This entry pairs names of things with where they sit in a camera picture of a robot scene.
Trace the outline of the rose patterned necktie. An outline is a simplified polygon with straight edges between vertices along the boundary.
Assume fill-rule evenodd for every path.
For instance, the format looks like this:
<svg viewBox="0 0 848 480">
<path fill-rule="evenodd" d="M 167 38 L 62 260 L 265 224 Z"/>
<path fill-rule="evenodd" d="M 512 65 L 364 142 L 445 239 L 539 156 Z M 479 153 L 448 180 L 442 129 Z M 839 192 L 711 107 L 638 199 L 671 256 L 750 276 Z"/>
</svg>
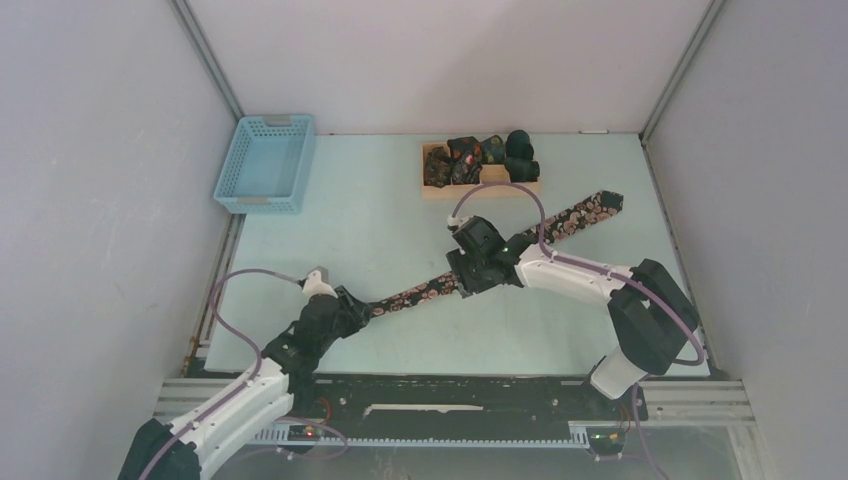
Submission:
<svg viewBox="0 0 848 480">
<path fill-rule="evenodd" d="M 544 223 L 542 239 L 545 244 L 554 245 L 617 215 L 623 207 L 623 194 L 599 190 L 573 206 L 548 217 Z M 373 318 L 377 318 L 410 309 L 458 291 L 459 281 L 456 276 L 452 272 L 446 272 L 393 296 L 371 302 L 370 306 L 373 308 Z"/>
</svg>

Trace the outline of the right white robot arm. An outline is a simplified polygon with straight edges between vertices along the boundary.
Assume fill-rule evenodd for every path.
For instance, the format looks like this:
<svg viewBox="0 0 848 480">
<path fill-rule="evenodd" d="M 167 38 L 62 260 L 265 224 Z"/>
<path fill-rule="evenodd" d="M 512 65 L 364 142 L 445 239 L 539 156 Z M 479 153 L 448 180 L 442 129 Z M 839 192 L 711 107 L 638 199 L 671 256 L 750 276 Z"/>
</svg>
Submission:
<svg viewBox="0 0 848 480">
<path fill-rule="evenodd" d="M 446 258 L 463 297 L 512 285 L 607 310 L 618 344 L 593 368 L 581 392 L 591 416 L 610 416 L 633 384 L 666 374 L 686 344 L 695 348 L 698 362 L 704 360 L 695 334 L 698 313 L 662 264 L 645 259 L 624 267 L 558 254 L 539 235 L 504 239 L 479 216 L 451 216 L 447 225 L 458 247 Z"/>
</svg>

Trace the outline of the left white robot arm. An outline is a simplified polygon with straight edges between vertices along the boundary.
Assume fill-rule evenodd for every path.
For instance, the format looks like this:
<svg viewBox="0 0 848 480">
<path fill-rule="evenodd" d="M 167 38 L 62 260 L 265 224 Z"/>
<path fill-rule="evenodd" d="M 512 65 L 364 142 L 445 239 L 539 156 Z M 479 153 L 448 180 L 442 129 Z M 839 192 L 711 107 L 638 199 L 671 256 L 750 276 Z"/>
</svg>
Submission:
<svg viewBox="0 0 848 480">
<path fill-rule="evenodd" d="M 258 360 L 209 400 L 136 432 L 121 479 L 210 479 L 273 421 L 304 416 L 316 403 L 314 372 L 338 340 L 368 325 L 371 304 L 344 287 L 308 298 L 297 320 L 271 340 Z"/>
</svg>

